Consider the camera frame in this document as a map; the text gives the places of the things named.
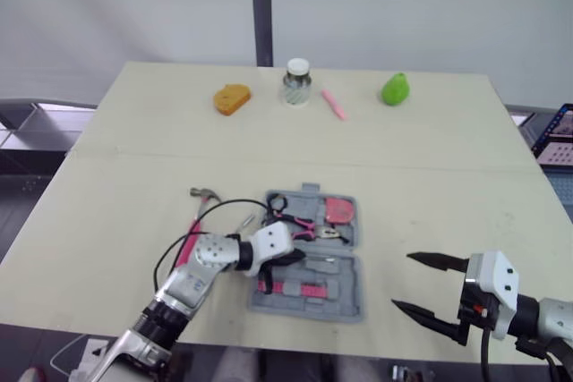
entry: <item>jar lid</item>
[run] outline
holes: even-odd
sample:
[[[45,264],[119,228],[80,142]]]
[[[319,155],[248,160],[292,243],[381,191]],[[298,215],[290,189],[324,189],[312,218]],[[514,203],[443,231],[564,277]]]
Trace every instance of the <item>jar lid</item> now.
[[[303,76],[308,73],[311,66],[308,60],[303,58],[291,58],[286,64],[286,69],[291,75]]]

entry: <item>hammer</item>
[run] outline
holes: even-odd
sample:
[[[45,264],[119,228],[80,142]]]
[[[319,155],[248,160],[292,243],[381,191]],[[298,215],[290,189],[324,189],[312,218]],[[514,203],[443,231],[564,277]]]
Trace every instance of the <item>hammer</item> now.
[[[199,218],[205,213],[205,211],[207,210],[207,205],[209,204],[209,200],[215,199],[217,202],[219,203],[221,202],[221,198],[217,195],[217,193],[214,192],[213,190],[210,190],[209,188],[199,189],[192,187],[189,190],[189,195],[192,197],[201,197],[201,204],[199,205],[199,210],[197,211],[197,215],[195,215],[195,218],[191,222],[191,227],[193,227],[193,224],[195,224],[197,218]],[[195,228],[193,228],[193,230],[191,230],[191,227],[189,227],[189,233],[199,232],[201,230],[201,223],[197,223],[197,225],[195,226]],[[195,242],[197,242],[197,234],[189,234],[187,236],[187,239],[185,239],[181,252],[179,252],[179,257],[177,257],[174,267],[179,267],[187,262],[189,256],[191,255],[193,247],[195,246]]]

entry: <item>table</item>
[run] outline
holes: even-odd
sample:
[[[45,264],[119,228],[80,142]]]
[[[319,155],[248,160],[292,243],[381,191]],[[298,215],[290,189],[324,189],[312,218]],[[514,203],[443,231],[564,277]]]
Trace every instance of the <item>table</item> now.
[[[0,265],[0,322],[118,335],[152,296],[151,270],[188,227],[191,186],[222,197],[320,183],[359,202],[366,318],[336,324],[247,310],[250,280],[222,274],[181,337],[400,359],[478,361],[418,326],[390,298],[455,320],[463,277],[406,258],[429,250],[468,257],[502,249],[521,291],[573,299],[567,279],[573,227],[486,76],[409,72],[411,96],[383,105],[392,72],[312,70],[341,122],[313,95],[302,109],[278,100],[282,69],[128,63]],[[252,99],[220,115],[212,95],[242,82]],[[206,221],[226,233],[253,208]],[[513,341],[491,343],[492,362],[533,362]]]

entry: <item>white curtain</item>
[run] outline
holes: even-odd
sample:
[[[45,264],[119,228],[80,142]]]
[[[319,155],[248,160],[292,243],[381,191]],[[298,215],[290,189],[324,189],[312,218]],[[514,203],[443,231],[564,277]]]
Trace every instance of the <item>white curtain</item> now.
[[[253,65],[252,0],[0,0],[0,101],[95,106],[128,60]]]
[[[272,0],[275,65],[475,72],[507,104],[573,101],[573,0]]]

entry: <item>green toy fruit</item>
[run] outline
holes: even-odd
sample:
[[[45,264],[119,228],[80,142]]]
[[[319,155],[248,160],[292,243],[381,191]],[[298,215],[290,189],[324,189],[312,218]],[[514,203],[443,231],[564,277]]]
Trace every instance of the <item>green toy fruit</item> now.
[[[397,73],[384,85],[381,98],[387,105],[395,106],[402,103],[410,94],[410,86],[404,73]]]

